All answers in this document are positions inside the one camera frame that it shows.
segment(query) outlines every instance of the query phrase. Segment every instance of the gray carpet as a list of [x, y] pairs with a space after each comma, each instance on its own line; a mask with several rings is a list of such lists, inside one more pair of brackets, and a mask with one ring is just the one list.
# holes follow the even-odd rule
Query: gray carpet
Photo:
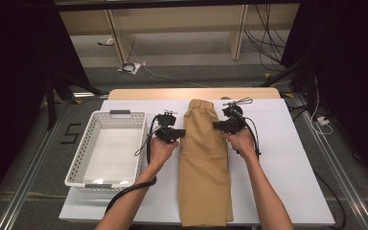
[[[157, 75], [174, 77], [178, 80], [156, 77], [145, 69], [140, 69], [135, 76], [118, 72], [116, 68], [86, 68], [86, 73], [92, 85], [104, 91], [114, 88], [161, 88], [161, 87], [195, 87], [183, 83], [192, 82], [204, 84], [209, 87], [234, 87], [242, 86], [250, 82], [263, 82], [266, 69], [260, 65], [237, 65], [237, 66], [168, 66], [151, 67], [151, 72]], [[284, 91], [288, 91], [286, 84], [279, 84]], [[74, 92], [85, 91], [77, 86], [72, 87]], [[291, 106], [296, 106], [294, 99], [286, 99]], [[82, 133], [88, 122], [90, 114], [101, 107], [103, 100], [85, 99], [80, 104], [70, 104], [61, 120], [53, 144], [48, 155], [44, 159], [42, 168], [31, 188], [31, 192], [22, 210], [17, 217], [13, 229], [93, 229], [95, 223], [70, 223], [58, 219], [61, 205], [68, 193], [68, 187], [64, 185], [64, 177], [70, 167]], [[319, 112], [327, 113], [326, 107], [320, 107]], [[291, 112], [291, 117], [296, 116], [298, 110]], [[333, 150], [343, 167], [351, 177], [355, 186], [368, 205], [368, 168], [362, 162], [353, 157], [354, 149], [338, 121], [330, 117], [333, 134], [328, 136]], [[64, 136], [70, 124], [72, 131], [79, 133], [74, 144], [62, 144], [61, 142], [72, 141], [73, 137]], [[325, 181], [330, 184], [341, 199], [346, 210], [347, 223], [345, 229], [360, 229], [350, 205], [342, 194], [339, 185], [334, 179], [323, 154], [312, 137], [309, 127], [301, 115], [295, 120], [295, 126], [306, 150], [312, 168], [317, 171]], [[31, 131], [28, 141], [24, 144], [21, 152], [17, 155], [7, 176], [0, 187], [0, 215], [4, 212], [13, 193], [21, 183], [21, 180], [37, 152], [39, 144], [44, 138], [47, 127], [47, 108], [43, 105], [34, 121], [34, 129]], [[325, 198], [334, 214], [337, 224], [342, 221], [340, 207], [329, 189], [319, 182]], [[178, 226], [142, 226], [140, 229], [181, 229]]]

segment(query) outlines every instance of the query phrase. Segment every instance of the white table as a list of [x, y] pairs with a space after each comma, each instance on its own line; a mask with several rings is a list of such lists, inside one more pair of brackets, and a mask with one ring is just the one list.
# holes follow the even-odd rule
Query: white table
[[[227, 101], [211, 100], [220, 120], [222, 104]], [[176, 128], [183, 127], [183, 115], [189, 100], [182, 101], [105, 101], [103, 111], [130, 109], [144, 111], [148, 124], [164, 109], [177, 111]], [[310, 162], [303, 149], [287, 106], [281, 99], [255, 100], [241, 106], [243, 115], [251, 118], [257, 127], [262, 152], [260, 162], [273, 188], [283, 200], [291, 221], [296, 226], [320, 226], [334, 224], [328, 204], [318, 186]], [[229, 169], [234, 221], [228, 225], [259, 224], [246, 166], [229, 147]], [[157, 175], [135, 219], [135, 223], [180, 224], [177, 202], [179, 148]], [[71, 188], [65, 200], [60, 219], [69, 221], [98, 221], [104, 215], [112, 193], [81, 192]]]

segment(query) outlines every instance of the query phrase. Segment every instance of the beige trousers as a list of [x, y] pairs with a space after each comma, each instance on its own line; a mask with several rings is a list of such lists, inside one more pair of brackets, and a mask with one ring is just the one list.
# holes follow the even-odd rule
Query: beige trousers
[[183, 226], [225, 226], [233, 220], [228, 148], [212, 123], [214, 104], [192, 100], [184, 115], [178, 205]]

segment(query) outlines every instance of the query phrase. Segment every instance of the white cable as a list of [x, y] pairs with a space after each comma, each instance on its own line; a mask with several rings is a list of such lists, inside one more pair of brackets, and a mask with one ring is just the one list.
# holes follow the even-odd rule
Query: white cable
[[[140, 63], [142, 63], [142, 61], [134, 54], [134, 52], [132, 51], [132, 49], [130, 49], [130, 46], [127, 45], [127, 42], [122, 39], [122, 41], [125, 43], [125, 45], [128, 47], [128, 49], [130, 50], [130, 52], [133, 54], [133, 56], [136, 58], [136, 60]], [[179, 79], [176, 79], [174, 77], [169, 77], [169, 76], [164, 76], [164, 75], [158, 75], [158, 74], [154, 74], [153, 72], [151, 72], [150, 69], [148, 69], [148, 67], [146, 65], [142, 65], [150, 74], [152, 74], [153, 76], [155, 77], [158, 77], [158, 78], [163, 78], [163, 79], [170, 79], [170, 80], [174, 80], [174, 81], [179, 81], [181, 83], [186, 83], [186, 84], [192, 84], [192, 85], [196, 85], [196, 86], [200, 86], [200, 87], [204, 87], [204, 88], [209, 88], [209, 86], [207, 85], [203, 85], [203, 84], [198, 84], [198, 83], [192, 83], [192, 82], [187, 82], [187, 81], [184, 81], [184, 80], [179, 80]]]
[[318, 90], [318, 86], [317, 86], [316, 87], [316, 107], [315, 107], [315, 110], [313, 111], [313, 113], [310, 117], [310, 126], [311, 126], [312, 130], [314, 130], [316, 133], [319, 133], [319, 134], [322, 134], [322, 135], [329, 135], [329, 134], [333, 133], [333, 131], [334, 131], [333, 128], [330, 125], [326, 125], [330, 129], [329, 132], [322, 132], [322, 130], [319, 127], [318, 124], [317, 124], [317, 126], [319, 128], [319, 131], [315, 127], [313, 127], [312, 119], [314, 118], [315, 113], [318, 110], [318, 106], [319, 106], [319, 90]]

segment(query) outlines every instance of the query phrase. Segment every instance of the floor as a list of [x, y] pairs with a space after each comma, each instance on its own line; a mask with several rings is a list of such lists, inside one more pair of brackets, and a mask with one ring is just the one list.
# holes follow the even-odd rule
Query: floor
[[[279, 35], [286, 41], [288, 31], [280, 31]], [[263, 34], [256, 32], [254, 36], [262, 38]], [[277, 44], [282, 44], [282, 40], [278, 36], [274, 38]], [[139, 74], [138, 76], [128, 76], [126, 80], [118, 78], [119, 84], [115, 86], [115, 69], [120, 67], [115, 48], [114, 46], [98, 45], [99, 41], [104, 42], [108, 39], [109, 35], [72, 37], [90, 81], [95, 86], [103, 86], [103, 88], [130, 88], [138, 86], [137, 84], [140, 82], [147, 83], [146, 85], [151, 87], [149, 81], [152, 79], [135, 79], [135, 77], [143, 77]], [[262, 47], [270, 51], [270, 46], [263, 45]], [[138, 34], [132, 50], [134, 55], [130, 57], [129, 61], [146, 62], [151, 70], [144, 78], [165, 79], [169, 77], [168, 83], [160, 82], [156, 87], [164, 85], [168, 87], [194, 87], [194, 82], [220, 86], [254, 86], [263, 82], [265, 75], [274, 76], [278, 70], [283, 69], [282, 66], [275, 65], [270, 58], [261, 57], [245, 36], [242, 40], [240, 59], [232, 60], [225, 33]], [[222, 71], [229, 69], [230, 71], [227, 73], [235, 76], [240, 72], [248, 72], [248, 70], [244, 70], [244, 66], [253, 66], [255, 70], [252, 72], [256, 74], [256, 77], [248, 80], [243, 79], [242, 76], [234, 77], [222, 80], [221, 83], [209, 79], [198, 81], [196, 77], [191, 77], [194, 74], [192, 71], [198, 71], [198, 73], [203, 71], [204, 74], [208, 73], [205, 74], [205, 78], [211, 78], [207, 75], [211, 73], [219, 75], [219, 71], [213, 72], [219, 68]], [[180, 78], [179, 75], [174, 74], [177, 73], [176, 70], [190, 76], [184, 79]], [[276, 87], [281, 92], [287, 93], [289, 92], [288, 82], [289, 79], [284, 79], [277, 83]], [[82, 92], [84, 90], [73, 87], [73, 91]], [[82, 103], [58, 104], [57, 110], [63, 111], [63, 115], [59, 118], [61, 122], [50, 140], [47, 140], [48, 134], [45, 130], [47, 108], [44, 102], [42, 103], [39, 114], [34, 121], [34, 129], [31, 130], [30, 137], [14, 160], [0, 187], [0, 223], [3, 223], [1, 217], [6, 214], [10, 204], [13, 204], [14, 197], [19, 193], [19, 188], [26, 189], [25, 199], [19, 200], [19, 208], [14, 209], [14, 213], [8, 213], [11, 214], [12, 218], [11, 221], [5, 222], [8, 227], [0, 226], [0, 229], [93, 229], [95, 227], [95, 223], [70, 223], [58, 219], [59, 210], [68, 191], [68, 188], [63, 184], [63, 177], [66, 175], [75, 152], [75, 145], [62, 143], [70, 141], [67, 139], [69, 137], [64, 136], [67, 128], [70, 128], [68, 125], [75, 124], [71, 127], [74, 128], [73, 131], [82, 133], [90, 114], [101, 107], [103, 100], [104, 98], [82, 99]], [[285, 98], [290, 107], [304, 104], [304, 100], [304, 94], [294, 94], [292, 98]], [[333, 190], [331, 192], [327, 185], [319, 179], [324, 197], [334, 214], [336, 225], [342, 225], [346, 219], [344, 229], [368, 229], [368, 225], [366, 225], [368, 224], [368, 168], [357, 158], [355, 148], [351, 145], [337, 118], [328, 113], [326, 106], [321, 105], [318, 108], [318, 114], [329, 116], [330, 126], [333, 129], [333, 133], [330, 135], [316, 135], [310, 126], [308, 115], [305, 113], [299, 115], [299, 112], [299, 109], [294, 109], [290, 111], [290, 116], [295, 118], [296, 129], [312, 168], [324, 178], [327, 185]], [[35, 164], [35, 158], [40, 152], [48, 153], [37, 159], [38, 164]], [[335, 160], [338, 163], [337, 167], [330, 163], [330, 161]], [[33, 165], [36, 165], [37, 172], [28, 187], [23, 179], [29, 173], [28, 169]], [[341, 211], [338, 202], [341, 203], [346, 218], [343, 217], [344, 212]], [[179, 226], [137, 227], [147, 230], [182, 229]], [[327, 227], [297, 227], [297, 229], [325, 228]]]

